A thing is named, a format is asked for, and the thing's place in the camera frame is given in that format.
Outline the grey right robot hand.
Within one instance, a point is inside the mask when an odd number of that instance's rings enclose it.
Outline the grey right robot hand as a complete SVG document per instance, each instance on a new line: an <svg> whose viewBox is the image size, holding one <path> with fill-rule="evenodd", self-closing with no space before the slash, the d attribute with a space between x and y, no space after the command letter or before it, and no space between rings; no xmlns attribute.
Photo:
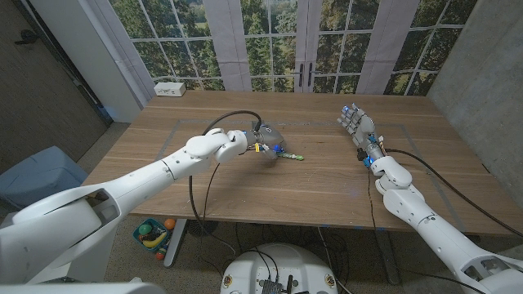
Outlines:
<svg viewBox="0 0 523 294"><path fill-rule="evenodd" d="M356 104L345 105L337 122L351 135L356 147L365 151L382 149L382 144L374 134L373 120Z"/></svg>

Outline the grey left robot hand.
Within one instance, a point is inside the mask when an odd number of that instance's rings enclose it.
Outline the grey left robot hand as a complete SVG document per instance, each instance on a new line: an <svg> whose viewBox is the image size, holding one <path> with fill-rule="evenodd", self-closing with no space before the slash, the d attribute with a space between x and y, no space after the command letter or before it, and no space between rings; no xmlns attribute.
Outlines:
<svg viewBox="0 0 523 294"><path fill-rule="evenodd" d="M278 154L283 152L284 138L279 131L273 127L262 124L259 129L245 131L248 148L262 153L269 159L277 159Z"/></svg>

